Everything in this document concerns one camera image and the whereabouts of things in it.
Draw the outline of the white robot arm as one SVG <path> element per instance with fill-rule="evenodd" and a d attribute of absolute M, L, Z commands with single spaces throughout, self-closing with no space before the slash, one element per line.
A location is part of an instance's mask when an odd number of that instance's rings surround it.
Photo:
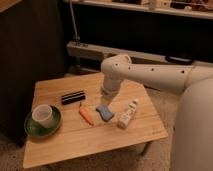
<path fill-rule="evenodd" d="M 125 79 L 179 94 L 170 171 L 213 171 L 213 67 L 134 64 L 119 54 L 103 60 L 101 71 L 107 99 Z"/>

